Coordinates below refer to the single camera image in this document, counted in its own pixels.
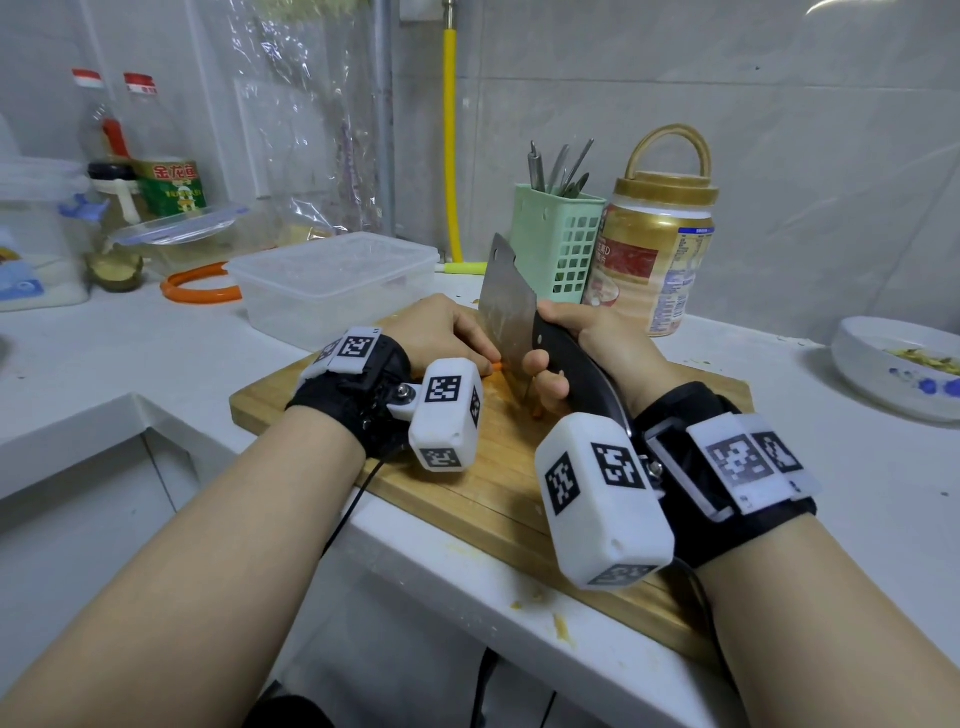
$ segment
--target black wrist strap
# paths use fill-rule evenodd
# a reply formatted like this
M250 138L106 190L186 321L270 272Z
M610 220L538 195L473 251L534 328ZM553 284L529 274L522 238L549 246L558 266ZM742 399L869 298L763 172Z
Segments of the black wrist strap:
M324 412L356 437L367 457L383 457L407 442L410 424L395 419L387 402L399 384L411 379L406 352L381 334L363 374L327 371L307 379L287 408L310 407Z
M726 412L739 414L740 411L726 398L711 392L703 382L684 384L654 402L634 420L634 447L637 452L655 457L643 439L644 432L670 419L687 427ZM662 434L659 440L717 510L732 505L723 483L689 435L673 430ZM666 495L660 506L676 537L676 555L694 569L804 513L817 513L813 498L804 498L786 500L749 516L737 512L718 523L711 521L668 473L664 474L663 489Z

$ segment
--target utensil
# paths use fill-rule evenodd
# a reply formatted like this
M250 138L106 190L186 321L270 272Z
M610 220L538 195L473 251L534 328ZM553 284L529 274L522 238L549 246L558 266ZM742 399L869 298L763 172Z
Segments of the utensil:
M560 193L560 196L569 198L570 200L576 200L580 197L580 193L584 191L584 187L587 186L587 180L589 179L590 172L584 172L584 176L578 181L568 184Z
M480 292L480 324L500 350L503 374L514 397L524 404L533 380L523 371L523 357L532 349L544 349L550 355L549 370L563 372L570 382L570 408L609 417L629 437L630 416L616 386L569 331L541 318L537 294L516 269L515 261L510 243L495 235Z
M543 156L537 151L537 145L530 141L530 154L527 155L527 166L530 167L530 188L538 192L543 191Z
M565 190L571 182L573 182L573 176L577 174L577 170L580 169L580 165L584 163L584 157L587 156L587 152L590 151L590 147L593 146L594 139L591 139L587 142L587 145L584 147L584 151L580 153L580 156L577 158L577 163L573 165L573 169L570 170L570 174L564 178L564 181L560 185L561 190Z
M557 182L560 179L561 170L564 169L564 162L566 162L566 156L570 153L570 145L565 144L564 147L560 150L560 153L557 155L557 161L554 162L553 171L550 173L550 182L546 186L546 192L548 194L554 195L556 192L553 191L554 187L557 185Z

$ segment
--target white countertop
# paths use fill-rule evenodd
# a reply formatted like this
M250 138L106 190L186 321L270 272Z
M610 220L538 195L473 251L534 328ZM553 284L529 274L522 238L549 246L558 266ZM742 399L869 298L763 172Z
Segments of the white countertop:
M438 290L460 303L478 298L480 285L437 275ZM674 361L750 382L757 410L824 483L818 503L830 532L960 664L960 431L851 394L811 342L689 317L658 343ZM232 423L228 397L303 356L251 328L241 303L178 305L156 286L0 314L0 497L148 427L218 472L253 440ZM743 723L719 679L379 498L361 501L342 541L608 723ZM518 600L540 607L511 609ZM558 639L554 614L572 643Z

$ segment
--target clear plastic box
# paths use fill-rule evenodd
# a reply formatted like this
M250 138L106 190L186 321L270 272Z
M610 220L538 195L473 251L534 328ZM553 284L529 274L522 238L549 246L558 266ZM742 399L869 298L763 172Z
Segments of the clear plastic box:
M87 202L89 187L77 162L0 159L0 311L75 305L90 297L84 269L89 230L68 209Z
M352 232L243 255L226 268L254 328L316 352L347 328L428 296L439 260L435 248Z
M161 217L114 232L109 245L143 255L148 270L167 278L265 247L234 226L248 212L246 206L227 203Z

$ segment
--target forearm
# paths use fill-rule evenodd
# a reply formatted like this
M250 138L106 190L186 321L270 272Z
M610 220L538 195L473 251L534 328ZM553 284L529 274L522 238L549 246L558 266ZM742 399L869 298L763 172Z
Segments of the forearm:
M292 408L84 609L0 723L238 725L363 462L341 425Z
M700 576L756 728L956 724L960 671L812 516Z

